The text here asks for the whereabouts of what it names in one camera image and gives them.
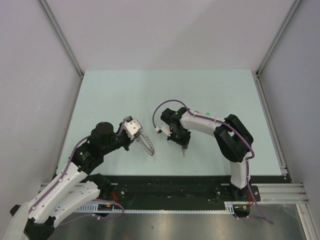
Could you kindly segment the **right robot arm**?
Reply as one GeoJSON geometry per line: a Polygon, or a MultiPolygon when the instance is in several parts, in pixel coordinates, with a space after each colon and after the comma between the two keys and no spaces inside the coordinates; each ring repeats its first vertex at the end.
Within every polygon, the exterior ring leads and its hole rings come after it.
{"type": "Polygon", "coordinates": [[[164,133],[172,141],[186,150],[191,140],[191,131],[197,131],[215,138],[222,155],[230,164],[230,194],[242,201],[249,194],[249,160],[255,157],[252,148],[253,136],[240,119],[233,114],[219,119],[192,112],[186,107],[174,111],[166,108],[160,116],[161,126],[157,133],[164,133]]]}

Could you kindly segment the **metal disc with keyrings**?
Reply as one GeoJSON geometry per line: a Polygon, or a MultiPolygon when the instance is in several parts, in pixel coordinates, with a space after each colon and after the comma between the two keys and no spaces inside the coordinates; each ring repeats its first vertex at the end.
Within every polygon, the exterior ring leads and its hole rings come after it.
{"type": "Polygon", "coordinates": [[[137,138],[136,141],[140,144],[140,146],[144,149],[144,151],[150,155],[150,156],[154,156],[155,154],[155,147],[152,143],[152,141],[150,140],[150,138],[144,134],[141,133],[137,138]]]}

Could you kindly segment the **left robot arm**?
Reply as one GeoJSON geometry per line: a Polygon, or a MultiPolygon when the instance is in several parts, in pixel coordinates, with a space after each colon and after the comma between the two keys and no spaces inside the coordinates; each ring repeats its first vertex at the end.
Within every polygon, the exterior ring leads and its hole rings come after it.
{"type": "Polygon", "coordinates": [[[109,122],[98,123],[75,145],[65,167],[36,197],[11,209],[12,220],[4,239],[46,240],[79,207],[97,198],[107,199],[110,182],[101,174],[91,173],[105,155],[120,148],[128,151],[141,131],[141,124],[130,116],[117,131],[109,122]]]}

